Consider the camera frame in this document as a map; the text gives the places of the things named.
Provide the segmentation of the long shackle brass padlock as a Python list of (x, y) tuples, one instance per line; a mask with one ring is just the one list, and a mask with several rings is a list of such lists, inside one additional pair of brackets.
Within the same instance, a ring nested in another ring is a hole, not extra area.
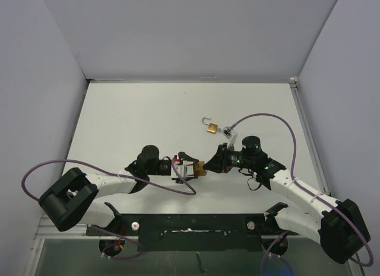
[(182, 177), (187, 176), (196, 176), (196, 177), (205, 177), (207, 171), (204, 170), (204, 161), (199, 161), (197, 163), (191, 163), (184, 161), (182, 165)]

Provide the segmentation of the small brass padlock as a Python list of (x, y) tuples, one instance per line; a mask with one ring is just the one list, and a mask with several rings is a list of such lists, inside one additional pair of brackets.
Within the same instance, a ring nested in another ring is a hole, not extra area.
[(207, 116), (203, 117), (201, 119), (201, 122), (207, 125), (207, 132), (211, 134), (216, 134), (219, 131), (218, 125), (215, 123), (212, 123), (210, 117), (207, 117)]

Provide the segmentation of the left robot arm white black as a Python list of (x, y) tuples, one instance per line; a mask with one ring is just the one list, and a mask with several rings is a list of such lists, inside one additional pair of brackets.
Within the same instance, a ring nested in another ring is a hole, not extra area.
[(128, 222), (114, 205), (100, 202), (99, 198), (137, 193), (150, 183), (150, 176), (169, 176), (176, 183), (188, 182), (200, 175), (200, 164), (201, 161), (184, 152), (160, 158), (156, 146), (146, 145), (119, 173), (99, 170), (95, 175), (87, 175), (77, 167), (69, 169), (41, 195), (38, 203), (59, 231), (86, 224), (113, 235), (127, 228)]

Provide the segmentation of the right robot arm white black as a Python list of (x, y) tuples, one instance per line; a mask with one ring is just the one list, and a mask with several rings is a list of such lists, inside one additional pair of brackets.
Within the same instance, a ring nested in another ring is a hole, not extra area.
[(244, 138), (240, 151), (227, 144), (219, 145), (215, 155), (204, 165), (206, 171), (214, 173), (228, 173), (233, 168), (255, 174), (259, 185), (303, 210), (298, 214), (283, 202), (273, 205), (264, 213), (268, 232), (277, 234), (283, 230), (305, 236), (320, 244), (339, 264), (347, 262), (370, 241), (371, 236), (355, 202), (340, 201), (292, 178), (289, 169), (262, 151), (258, 137)]

